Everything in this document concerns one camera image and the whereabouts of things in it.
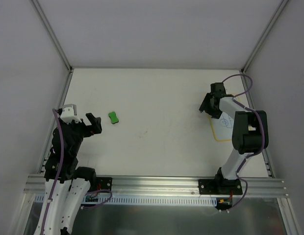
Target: cable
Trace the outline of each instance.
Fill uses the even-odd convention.
[[[233,192],[231,191],[231,194],[227,200],[232,199],[232,197],[233,197]]]
[[[234,205],[232,205],[231,208],[227,209],[228,211],[229,211],[230,209],[236,207],[236,206],[245,198],[245,196],[246,196],[246,194],[247,194],[247,191],[248,191],[248,182],[247,182],[247,180],[245,180],[245,179],[243,179],[243,178],[240,178],[237,174],[236,174],[236,176],[237,176],[237,178],[238,178],[240,181],[243,181],[243,182],[246,183],[246,188],[245,188],[244,194],[243,194],[242,197],[239,199],[239,201],[236,202]]]
[[[108,202],[109,200],[111,200],[112,196],[113,196],[113,193],[111,190],[108,190],[108,189],[100,189],[100,190],[96,190],[96,191],[93,191],[93,192],[88,192],[86,193],[85,195],[92,195],[94,193],[99,193],[99,192],[109,192],[110,193],[110,196],[103,202],[99,203],[99,204],[96,204],[95,206],[92,206],[92,207],[85,207],[85,206],[81,206],[81,209],[87,209],[87,210],[91,210],[91,209],[95,209],[95,208],[98,208],[100,206],[103,206],[106,202]]]
[[[42,220],[42,227],[41,227],[40,235],[44,234],[45,222],[46,222],[46,219],[48,217],[48,211],[49,211],[49,208],[50,208],[50,203],[52,201],[53,192],[54,192],[58,177],[60,175],[60,171],[62,169],[63,161],[64,161],[64,137],[63,137],[63,132],[62,132],[62,129],[61,129],[61,125],[60,125],[58,116],[57,116],[57,111],[55,109],[53,109],[52,111],[53,111],[53,114],[54,114],[54,118],[55,118],[56,125],[57,125],[58,132],[59,132],[59,138],[60,138],[60,146],[61,146],[60,161],[59,161],[57,173],[56,173],[56,176],[55,176],[55,179],[54,179],[51,191],[50,191],[48,202],[47,202],[46,207],[45,207],[45,212],[44,212],[44,216],[43,216],[43,220]]]
[[[230,79],[231,77],[236,77],[236,76],[243,76],[243,77],[248,78],[248,79],[250,80],[250,86],[248,87],[248,89],[247,89],[246,91],[244,91],[244,92],[242,92],[242,93],[239,93],[239,94],[235,95],[234,98],[235,98],[235,97],[238,97],[238,96],[240,96],[240,95],[242,95],[242,94],[248,93],[248,91],[251,90],[252,85],[253,85],[252,78],[251,78],[250,76],[248,76],[248,75],[245,75],[245,74],[234,74],[234,75],[232,75],[232,76],[229,76],[229,77],[225,78],[222,82],[224,83],[225,81],[227,81],[227,80]]]
[[[95,196],[92,196],[93,194],[91,194],[90,198],[95,198],[97,195],[98,195],[98,192],[96,192]]]

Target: metal corner post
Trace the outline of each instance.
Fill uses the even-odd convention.
[[[19,204],[16,219],[12,221],[12,230],[9,231],[12,235],[24,234],[25,227],[30,215],[32,203],[34,201],[34,193],[24,193],[22,202]]]
[[[49,20],[48,18],[46,17],[40,3],[38,0],[30,0],[30,2],[32,3],[33,5],[33,8],[35,9],[35,11],[37,12],[40,20],[42,21],[43,25],[44,25],[44,28],[46,29],[48,35],[50,36],[59,56],[61,57],[64,65],[66,66],[67,70],[68,71],[71,71],[72,70],[72,66],[69,64],[69,61],[67,59],[67,56],[65,55],[65,52],[64,50],[62,49],[50,23],[49,23]]]
[[[277,19],[280,17],[280,15],[282,14],[283,10],[285,9],[286,5],[288,4],[289,0],[282,0],[279,4],[279,6],[277,7],[276,11],[274,12],[273,16],[271,17],[270,21],[268,22],[268,24],[266,25],[263,33],[261,34],[258,42],[256,43],[255,47],[253,48],[250,56],[248,57],[242,72],[245,73],[247,71],[247,69],[249,68],[249,66],[251,65],[252,61],[254,60],[255,56],[257,55],[257,53],[260,51],[263,43],[265,42],[266,38],[268,37],[269,33],[271,32],[271,30],[273,29],[273,26],[275,25],[275,23],[277,22]]]
[[[166,176],[103,176],[113,179],[112,192],[124,196],[200,197],[198,180],[210,177],[166,177]],[[288,198],[284,180],[273,178],[246,178],[249,183],[247,198]],[[31,174],[24,193],[44,194],[45,179],[42,174]]]
[[[289,198],[278,198],[280,213],[288,235],[302,235]]]

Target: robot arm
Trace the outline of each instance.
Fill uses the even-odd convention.
[[[232,133],[234,149],[226,163],[218,169],[215,178],[206,180],[202,194],[241,195],[243,192],[238,173],[249,157],[256,155],[262,147],[268,146],[266,113],[264,111],[251,112],[251,109],[245,108],[232,95],[226,94],[222,82],[211,84],[211,92],[206,94],[199,110],[217,119],[220,118],[222,112],[225,112],[234,119]]]
[[[76,156],[83,138],[102,132],[101,118],[94,117],[91,113],[86,114],[91,122],[87,126],[77,116],[73,104],[64,105],[58,110],[58,115],[64,142],[63,162],[59,169],[62,146],[59,130],[55,128],[50,156],[45,165],[45,198],[35,235],[69,235],[83,197],[96,185],[95,170],[88,167],[76,169]]]

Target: glass panel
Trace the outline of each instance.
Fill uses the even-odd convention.
[[[42,204],[33,203],[25,235],[32,235]],[[283,235],[276,199],[245,199],[229,213],[187,206],[106,205],[80,210],[72,235]]]

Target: metal frame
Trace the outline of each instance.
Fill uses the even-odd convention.
[[[278,198],[280,213],[288,235],[302,235],[289,198]]]
[[[32,203],[34,201],[35,194],[34,193],[26,193],[22,198],[22,203],[20,207],[20,212],[18,219],[16,221],[16,225],[14,226],[14,230],[12,231],[12,235],[20,235],[24,234],[26,223],[28,221],[28,217],[31,212]]]
[[[101,176],[112,177],[113,195],[123,196],[166,196],[199,197],[199,179],[213,177],[153,177],[153,176]],[[247,198],[288,198],[287,188],[282,179],[246,178]],[[43,174],[31,174],[25,185],[24,193],[45,192]],[[203,197],[228,197],[229,195],[203,195]]]
[[[66,68],[68,69],[69,72],[71,72],[72,70],[72,66],[69,64],[69,61],[67,59],[67,56],[65,55],[65,52],[63,50],[63,48],[61,47],[50,23],[48,18],[46,17],[40,3],[38,2],[38,0],[30,0],[30,2],[32,3],[33,8],[35,9],[36,13],[38,14],[40,20],[43,23],[43,26],[45,28],[45,30],[47,31],[48,35],[50,36],[59,56],[61,57],[64,65],[66,66]]]

